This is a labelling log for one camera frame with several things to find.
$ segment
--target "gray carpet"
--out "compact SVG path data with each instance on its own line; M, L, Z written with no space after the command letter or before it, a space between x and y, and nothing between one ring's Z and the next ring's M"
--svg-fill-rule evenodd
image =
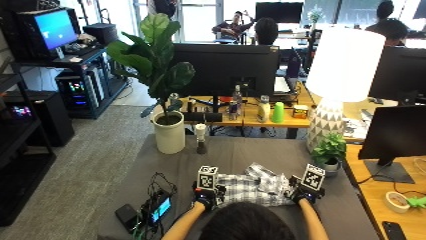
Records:
M63 148L2 240L96 239L98 224L146 137L153 132L142 107L110 106L98 120L74 120Z

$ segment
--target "water bottle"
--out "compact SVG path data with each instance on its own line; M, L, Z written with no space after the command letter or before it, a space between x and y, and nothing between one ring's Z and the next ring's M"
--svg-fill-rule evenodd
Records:
M240 85L236 85L236 91L232 94L232 100L237 103L237 115L241 116L243 95L240 92Z

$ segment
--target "gray desk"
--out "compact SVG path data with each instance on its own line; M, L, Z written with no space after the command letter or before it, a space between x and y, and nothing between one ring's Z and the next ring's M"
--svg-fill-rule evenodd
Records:
M196 180L200 166L217 166L220 173L241 174L244 169L256 161L276 173L284 173L289 178L292 174L303 177L309 154L305 142L287 139L209 137L207 140L208 154L196 153L196 139L187 137L185 149L175 155L159 153L155 136L149 135L143 149L123 182L115 201L108 208L106 218L100 222L99 239L132 239L122 226L115 210L130 203L139 208L148 199L147 187L153 173L163 172L169 181L179 188L172 199L169 213L164 218L165 229L169 228L175 218L188 209L192 200L192 183ZM341 170L339 176L327 179L324 183L327 195L319 200L316 206L331 239L378 239L368 214L355 193L348 176ZM308 239L308 230L300 207L272 207L279 216L291 226L297 239ZM197 239L200 229L213 213L204 214L193 226L188 239Z

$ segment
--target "smartphone screen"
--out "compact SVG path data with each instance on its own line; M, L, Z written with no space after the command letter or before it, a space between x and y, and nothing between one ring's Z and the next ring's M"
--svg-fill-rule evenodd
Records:
M156 209L156 211L152 213L152 222L156 223L159 219L163 217L164 213L171 209L171 198L168 198L160 205L160 207Z

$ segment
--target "dark hair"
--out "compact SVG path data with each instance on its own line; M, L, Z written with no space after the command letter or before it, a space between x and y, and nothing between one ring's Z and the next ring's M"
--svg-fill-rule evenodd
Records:
M378 5L377 7L377 18L380 20L384 20L386 19L390 14L394 12L394 4L392 1L385 1L385 2L381 2L381 4Z
M295 235L279 218L264 206L239 202L217 211L203 228L200 240L295 240Z
M388 40L398 40L409 35L408 26L397 19L386 19L366 28L368 31L376 32L386 37Z
M272 18L261 18L255 26L260 45L272 45L279 37L279 25Z
M240 14L240 17L243 17L243 12L237 11L236 14Z

